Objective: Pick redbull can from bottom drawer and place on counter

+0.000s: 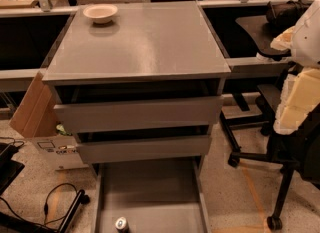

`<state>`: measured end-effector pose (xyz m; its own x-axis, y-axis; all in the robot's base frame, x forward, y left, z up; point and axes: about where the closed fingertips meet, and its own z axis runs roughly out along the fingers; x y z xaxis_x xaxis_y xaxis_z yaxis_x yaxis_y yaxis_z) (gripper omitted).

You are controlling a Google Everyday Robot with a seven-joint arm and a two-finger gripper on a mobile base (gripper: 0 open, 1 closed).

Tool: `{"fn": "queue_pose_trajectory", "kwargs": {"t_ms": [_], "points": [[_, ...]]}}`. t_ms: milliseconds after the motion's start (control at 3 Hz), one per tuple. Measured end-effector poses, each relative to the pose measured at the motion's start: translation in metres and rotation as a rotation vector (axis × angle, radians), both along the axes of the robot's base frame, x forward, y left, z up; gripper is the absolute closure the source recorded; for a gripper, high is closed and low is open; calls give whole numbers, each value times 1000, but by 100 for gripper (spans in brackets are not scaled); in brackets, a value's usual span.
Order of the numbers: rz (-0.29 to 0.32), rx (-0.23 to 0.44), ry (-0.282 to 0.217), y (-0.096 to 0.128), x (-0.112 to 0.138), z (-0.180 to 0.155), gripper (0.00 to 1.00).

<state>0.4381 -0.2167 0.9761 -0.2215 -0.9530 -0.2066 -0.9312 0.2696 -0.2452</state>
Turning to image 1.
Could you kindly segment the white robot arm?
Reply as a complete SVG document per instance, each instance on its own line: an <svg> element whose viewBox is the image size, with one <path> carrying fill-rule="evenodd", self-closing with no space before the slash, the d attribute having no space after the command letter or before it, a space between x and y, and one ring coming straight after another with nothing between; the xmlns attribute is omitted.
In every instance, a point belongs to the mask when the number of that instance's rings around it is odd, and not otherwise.
<svg viewBox="0 0 320 233"><path fill-rule="evenodd" d="M289 135L320 104L320 0L315 0L297 23L270 44L276 50L289 49L294 62L303 67L297 76L284 81L273 129Z"/></svg>

